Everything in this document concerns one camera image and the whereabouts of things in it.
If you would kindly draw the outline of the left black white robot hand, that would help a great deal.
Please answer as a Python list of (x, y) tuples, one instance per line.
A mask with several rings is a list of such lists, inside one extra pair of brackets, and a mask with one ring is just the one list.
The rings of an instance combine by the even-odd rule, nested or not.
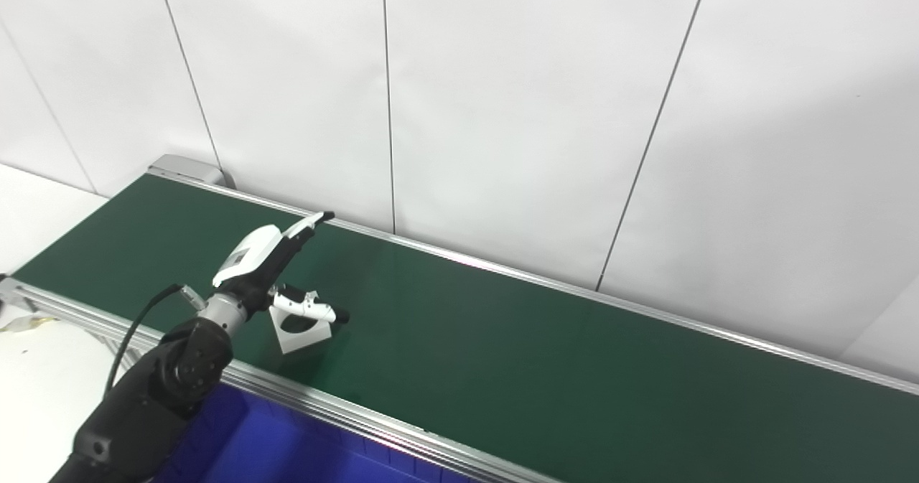
[(214, 293), (200, 316), (231, 330), (256, 312), (279, 311), (315, 322), (347, 324), (350, 315), (318, 297), (278, 282), (293, 258), (315, 235), (315, 229), (335, 217), (332, 211), (303, 217), (285, 231), (263, 225), (251, 231), (230, 252), (211, 280)]

